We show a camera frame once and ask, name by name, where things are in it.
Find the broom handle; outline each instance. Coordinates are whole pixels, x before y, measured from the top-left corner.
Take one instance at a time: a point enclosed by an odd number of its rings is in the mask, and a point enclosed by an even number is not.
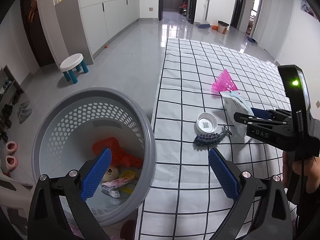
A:
[[[205,13],[205,21],[207,20],[207,17],[208,17],[208,11],[209,11],[209,3],[210,3],[210,0],[207,0],[208,1],[208,4],[207,4],[207,11]]]

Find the white stool seat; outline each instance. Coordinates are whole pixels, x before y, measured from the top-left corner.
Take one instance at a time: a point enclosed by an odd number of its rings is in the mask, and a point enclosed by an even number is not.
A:
[[[83,56],[81,53],[74,54],[67,59],[65,59],[61,65],[60,70],[62,72],[68,71],[73,69],[74,67],[78,66],[83,61]]]

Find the pink shoe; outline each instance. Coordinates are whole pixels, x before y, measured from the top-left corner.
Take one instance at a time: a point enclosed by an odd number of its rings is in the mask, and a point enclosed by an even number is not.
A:
[[[7,143],[6,149],[8,155],[13,155],[18,150],[18,144],[13,141],[10,141]]]
[[[18,158],[8,155],[5,158],[5,165],[7,166],[8,171],[13,171],[18,166]]]

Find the white tablecloth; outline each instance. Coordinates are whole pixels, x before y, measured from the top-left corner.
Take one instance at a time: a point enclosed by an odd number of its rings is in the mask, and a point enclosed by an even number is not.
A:
[[[251,107],[290,110],[279,72],[270,62],[214,44],[169,38],[152,120],[156,173],[139,208],[136,240],[209,239],[228,214],[233,201],[208,166],[208,148],[193,144],[199,133],[195,120],[202,112],[216,117],[216,132],[223,124],[232,132],[218,145],[227,160],[257,178],[282,178],[282,151],[255,139],[243,144],[221,96],[212,95],[212,83],[224,69]],[[238,237],[247,233],[258,201]]]

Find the broom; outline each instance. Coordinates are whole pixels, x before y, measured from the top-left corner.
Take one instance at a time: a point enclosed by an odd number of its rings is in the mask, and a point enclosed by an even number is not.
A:
[[[207,22],[207,17],[208,17],[208,10],[209,10],[209,3],[210,3],[210,0],[207,0],[208,1],[208,4],[207,4],[207,11],[205,13],[205,19],[204,19],[204,22],[202,23],[199,23],[199,24],[196,24],[196,26],[198,26],[198,28],[200,29],[207,29],[207,28],[211,28],[211,25]]]

